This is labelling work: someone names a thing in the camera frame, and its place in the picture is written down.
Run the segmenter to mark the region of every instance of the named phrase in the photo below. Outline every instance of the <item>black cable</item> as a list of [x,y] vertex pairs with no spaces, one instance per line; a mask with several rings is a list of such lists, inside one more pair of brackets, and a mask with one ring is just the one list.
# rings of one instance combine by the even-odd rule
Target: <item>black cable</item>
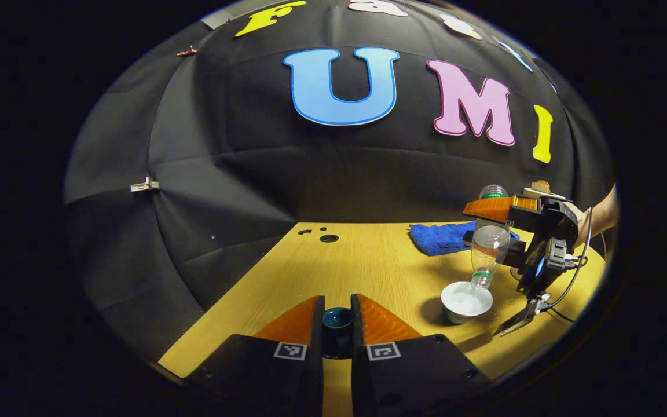
[[[588,245],[591,243],[591,213],[593,213],[593,206],[588,209],[588,236],[585,237],[585,246],[583,246],[583,253],[580,254],[580,259],[585,258],[585,253],[588,251]],[[570,283],[567,285],[566,291],[563,293],[563,295],[559,296],[558,300],[555,301],[554,303],[550,304],[546,309],[543,309],[543,311],[547,311],[548,309],[551,309],[552,307],[558,305],[558,303],[565,298],[567,295],[567,292],[570,291],[570,287],[573,286],[573,283],[575,282],[575,278],[578,277],[578,272],[580,272],[580,266],[578,266],[575,269],[575,274],[573,274],[573,279],[570,280]]]
[[566,319],[567,321],[569,321],[569,322],[571,322],[571,323],[575,323],[575,321],[574,321],[573,319],[568,319],[566,316],[563,315],[563,313],[557,311],[554,307],[550,307],[550,310],[556,312],[556,313],[557,313],[560,317],[562,317],[563,319]]

